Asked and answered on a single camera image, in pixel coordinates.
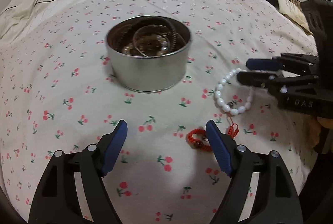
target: metal tin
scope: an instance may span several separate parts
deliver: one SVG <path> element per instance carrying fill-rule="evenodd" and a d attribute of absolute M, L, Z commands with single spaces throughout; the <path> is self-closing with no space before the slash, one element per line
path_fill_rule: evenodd
<path fill-rule="evenodd" d="M 117 80 L 132 91 L 154 93 L 167 90 L 181 81 L 185 75 L 191 33 L 181 22 L 165 17 L 173 23 L 176 32 L 185 40 L 186 45 L 181 49 L 166 55 L 150 57 L 125 55 L 114 50 L 114 45 L 122 34 L 143 17 L 147 16 L 123 21 L 108 32 L 106 45 L 113 72 Z"/>

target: brown bead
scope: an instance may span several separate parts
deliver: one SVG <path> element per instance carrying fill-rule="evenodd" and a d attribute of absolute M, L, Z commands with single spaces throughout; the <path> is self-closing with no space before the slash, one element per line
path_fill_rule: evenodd
<path fill-rule="evenodd" d="M 204 143 L 201 140 L 196 140 L 193 145 L 196 149 L 201 149 L 204 146 Z"/>

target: white beaded bracelet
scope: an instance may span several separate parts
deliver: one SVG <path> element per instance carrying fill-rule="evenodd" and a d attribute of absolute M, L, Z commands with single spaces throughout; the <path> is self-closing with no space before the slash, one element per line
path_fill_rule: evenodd
<path fill-rule="evenodd" d="M 235 70 L 232 70 L 225 78 L 222 78 L 219 82 L 219 84 L 216 86 L 216 91 L 214 93 L 216 103 L 218 106 L 220 106 L 224 112 L 230 113 L 232 116 L 236 116 L 238 114 L 244 113 L 246 110 L 249 110 L 251 108 L 251 104 L 253 101 L 253 95 L 254 90 L 252 87 L 249 88 L 249 96 L 246 100 L 246 103 L 244 106 L 240 106 L 237 109 L 233 108 L 234 103 L 224 103 L 224 100 L 221 98 L 221 90 L 223 89 L 224 85 L 227 84 L 227 82 L 232 78 L 233 76 L 236 76 L 240 71 L 243 71 L 240 68 L 237 68 Z"/>

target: bed sheet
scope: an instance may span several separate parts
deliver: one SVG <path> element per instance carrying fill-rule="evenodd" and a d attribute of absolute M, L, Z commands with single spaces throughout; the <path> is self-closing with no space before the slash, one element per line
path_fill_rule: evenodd
<path fill-rule="evenodd" d="M 175 18 L 193 35 L 187 72 L 167 91 L 134 93 L 113 75 L 105 35 L 138 15 Z M 52 154 L 78 152 L 123 119 L 128 137 L 103 180 L 122 222 L 209 223 L 230 180 L 212 153 L 188 145 L 186 134 L 211 119 L 225 132 L 229 121 L 213 98 L 218 80 L 244 69 L 248 58 L 281 52 L 315 54 L 314 39 L 263 0 L 86 0 L 60 10 L 0 48 L 0 152 L 11 203 L 27 219 Z M 247 88 L 230 83 L 223 96 L 239 105 Z M 303 116 L 277 109 L 258 89 L 252 108 L 234 121 L 236 142 L 279 151 L 300 192 L 316 160 Z M 254 201 L 256 176 L 242 218 Z M 82 189 L 78 195 L 91 220 Z"/>

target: cherry print fabric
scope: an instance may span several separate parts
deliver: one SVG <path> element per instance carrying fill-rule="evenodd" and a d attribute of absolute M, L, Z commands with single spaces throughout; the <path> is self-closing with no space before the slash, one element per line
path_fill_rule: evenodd
<path fill-rule="evenodd" d="M 112 72 L 105 35 L 138 15 L 171 17 L 192 33 L 186 74 L 167 91 L 129 91 Z M 230 179 L 212 153 L 188 145 L 186 134 L 208 120 L 225 133 L 230 121 L 214 101 L 218 80 L 244 69 L 248 58 L 281 52 L 315 53 L 314 39 L 263 0 L 87 0 L 65 9 L 0 49 L 1 167 L 11 203 L 27 220 L 53 153 L 79 152 L 123 119 L 128 136 L 103 179 L 122 222 L 209 223 Z M 236 106 L 247 94 L 234 78 L 222 91 Z M 251 110 L 233 120 L 240 129 L 237 143 L 254 152 L 280 152 L 299 192 L 316 160 L 306 145 L 303 116 L 279 110 L 258 89 Z M 256 178 L 242 218 L 254 201 Z M 82 212 L 92 220 L 80 180 Z"/>

